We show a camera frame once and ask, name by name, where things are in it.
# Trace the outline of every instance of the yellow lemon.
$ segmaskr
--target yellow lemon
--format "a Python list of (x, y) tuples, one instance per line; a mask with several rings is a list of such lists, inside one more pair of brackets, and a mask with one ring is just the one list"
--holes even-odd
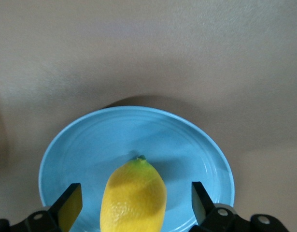
[(144, 156), (110, 176), (103, 194), (101, 232), (160, 232), (167, 201), (166, 186)]

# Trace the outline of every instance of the metal bolt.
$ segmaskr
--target metal bolt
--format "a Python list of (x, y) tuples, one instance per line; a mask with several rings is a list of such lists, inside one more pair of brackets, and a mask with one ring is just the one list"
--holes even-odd
[(270, 224), (270, 221), (266, 216), (258, 216), (258, 220), (263, 224), (266, 224), (266, 225)]
[(218, 209), (218, 213), (221, 216), (228, 216), (229, 215), (229, 213), (225, 209)]
[(33, 219), (38, 220), (43, 217), (43, 214), (36, 214)]

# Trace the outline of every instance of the lemon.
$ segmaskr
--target lemon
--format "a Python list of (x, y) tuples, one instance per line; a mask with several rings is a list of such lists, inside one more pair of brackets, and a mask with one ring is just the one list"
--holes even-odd
[(103, 194), (101, 232), (160, 232), (167, 201), (166, 186), (144, 156), (110, 176)]

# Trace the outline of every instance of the blue bowl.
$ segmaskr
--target blue bowl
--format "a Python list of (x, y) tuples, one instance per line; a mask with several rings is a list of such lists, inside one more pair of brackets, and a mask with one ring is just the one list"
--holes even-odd
[(116, 168), (138, 155), (146, 156), (167, 187), (162, 232), (188, 231), (196, 223), (192, 181), (201, 181), (214, 203), (233, 206), (233, 175), (217, 144), (177, 115), (140, 106), (87, 114), (55, 137), (40, 167), (43, 205), (52, 205), (71, 183), (81, 183), (83, 209), (71, 231), (100, 231), (106, 182)]

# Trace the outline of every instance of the plate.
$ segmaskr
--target plate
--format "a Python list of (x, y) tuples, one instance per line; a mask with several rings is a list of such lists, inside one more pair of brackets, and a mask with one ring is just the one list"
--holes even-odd
[(99, 232), (108, 178), (139, 155), (146, 156), (167, 187), (162, 232), (188, 231), (196, 223), (191, 206), (192, 181), (201, 181), (214, 203), (233, 206), (233, 175), (217, 144), (187, 120), (141, 106), (95, 111), (55, 137), (40, 167), (43, 205), (52, 205), (71, 183), (81, 183), (83, 208), (71, 232)]

